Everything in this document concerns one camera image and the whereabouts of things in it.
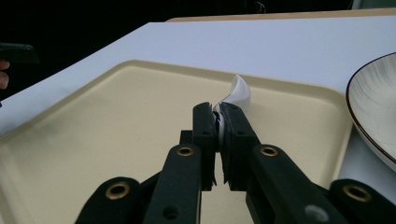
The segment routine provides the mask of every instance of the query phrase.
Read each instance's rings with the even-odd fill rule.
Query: black mount
[[[312,183],[279,147],[263,145],[241,108],[222,103],[224,182],[245,191],[254,223],[396,223],[396,206],[361,182]],[[193,109],[192,131],[181,131],[160,173],[139,184],[116,177],[86,202],[77,224],[200,223],[201,192],[211,190],[219,149],[210,103]]]

